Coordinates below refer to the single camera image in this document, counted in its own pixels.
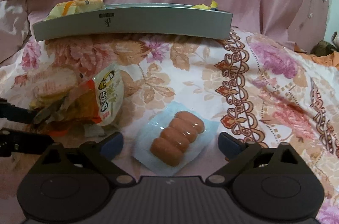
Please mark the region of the orange cloth on bed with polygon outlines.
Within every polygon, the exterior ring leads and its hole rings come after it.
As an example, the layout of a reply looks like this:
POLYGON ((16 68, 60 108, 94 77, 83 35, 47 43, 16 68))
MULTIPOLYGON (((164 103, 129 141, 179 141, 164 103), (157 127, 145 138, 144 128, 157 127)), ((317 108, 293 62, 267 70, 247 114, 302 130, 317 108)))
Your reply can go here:
POLYGON ((332 54, 318 57, 313 54, 306 54, 304 50, 298 47, 297 44, 294 45, 294 52, 298 53, 304 59, 313 61, 316 64, 327 66, 327 67, 334 67, 339 70, 339 53, 334 51, 332 54))

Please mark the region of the yellow wrapper in tray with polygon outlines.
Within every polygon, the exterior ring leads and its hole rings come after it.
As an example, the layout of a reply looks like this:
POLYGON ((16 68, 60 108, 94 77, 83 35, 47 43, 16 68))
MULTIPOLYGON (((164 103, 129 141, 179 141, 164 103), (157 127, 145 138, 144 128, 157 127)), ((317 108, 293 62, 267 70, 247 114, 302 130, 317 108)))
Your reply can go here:
POLYGON ((205 4, 197 4, 192 6, 191 8, 193 9, 199 9, 199 10, 217 10, 218 8, 218 3, 215 0, 212 0, 210 5, 205 5, 205 4))

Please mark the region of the clear sausage pack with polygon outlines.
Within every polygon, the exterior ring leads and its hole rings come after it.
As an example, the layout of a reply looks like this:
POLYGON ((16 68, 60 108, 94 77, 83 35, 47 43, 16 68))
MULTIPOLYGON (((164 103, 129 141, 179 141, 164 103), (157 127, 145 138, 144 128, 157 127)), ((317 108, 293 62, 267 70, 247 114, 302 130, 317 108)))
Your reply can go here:
POLYGON ((217 129, 216 121, 172 102, 139 130, 133 157, 159 176, 173 176, 209 145, 217 129))

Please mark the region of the round bun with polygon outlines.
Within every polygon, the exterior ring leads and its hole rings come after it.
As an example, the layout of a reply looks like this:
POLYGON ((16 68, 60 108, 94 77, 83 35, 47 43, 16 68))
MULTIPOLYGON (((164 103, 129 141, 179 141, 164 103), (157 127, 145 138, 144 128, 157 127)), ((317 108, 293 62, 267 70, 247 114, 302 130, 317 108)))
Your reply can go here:
POLYGON ((79 76, 69 68, 51 67, 33 75, 31 82, 34 98, 49 99, 62 97, 78 86, 79 76))

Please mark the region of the grey rectangular tray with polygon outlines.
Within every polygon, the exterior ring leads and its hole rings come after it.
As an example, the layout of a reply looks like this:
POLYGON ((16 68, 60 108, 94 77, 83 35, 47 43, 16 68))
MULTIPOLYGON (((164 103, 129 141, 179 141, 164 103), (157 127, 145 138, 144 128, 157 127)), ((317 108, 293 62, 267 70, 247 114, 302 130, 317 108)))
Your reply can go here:
POLYGON ((37 41, 67 36, 141 33, 186 35, 211 39, 229 37, 232 13, 185 4, 128 3, 71 14, 33 24, 37 41))

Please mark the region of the white green jelly packet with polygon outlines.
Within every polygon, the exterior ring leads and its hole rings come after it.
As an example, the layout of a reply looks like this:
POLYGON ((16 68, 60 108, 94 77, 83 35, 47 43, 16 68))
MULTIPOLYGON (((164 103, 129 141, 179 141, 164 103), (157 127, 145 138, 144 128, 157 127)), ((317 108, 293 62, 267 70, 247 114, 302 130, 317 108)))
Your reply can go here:
POLYGON ((124 100, 124 83, 115 63, 102 69, 93 77, 98 105, 99 125, 113 123, 124 100))

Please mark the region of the yellow white bread packet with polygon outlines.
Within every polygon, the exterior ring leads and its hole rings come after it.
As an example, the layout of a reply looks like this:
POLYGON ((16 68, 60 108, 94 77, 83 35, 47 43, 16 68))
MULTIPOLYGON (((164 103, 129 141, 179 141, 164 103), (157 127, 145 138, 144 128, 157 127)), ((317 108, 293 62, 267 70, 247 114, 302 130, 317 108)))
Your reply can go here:
POLYGON ((103 0, 72 0, 56 4, 44 21, 65 17, 67 15, 80 14, 83 12, 102 10, 103 0))

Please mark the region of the orange red biscuit packet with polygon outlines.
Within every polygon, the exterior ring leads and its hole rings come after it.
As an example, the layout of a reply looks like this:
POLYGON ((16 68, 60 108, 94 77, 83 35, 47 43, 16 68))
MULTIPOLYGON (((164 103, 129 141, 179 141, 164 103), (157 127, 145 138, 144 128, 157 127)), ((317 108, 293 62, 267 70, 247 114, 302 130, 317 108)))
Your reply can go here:
POLYGON ((33 119, 32 128, 41 134, 60 137, 76 125, 98 124, 101 120, 95 83, 91 79, 41 109, 33 119))

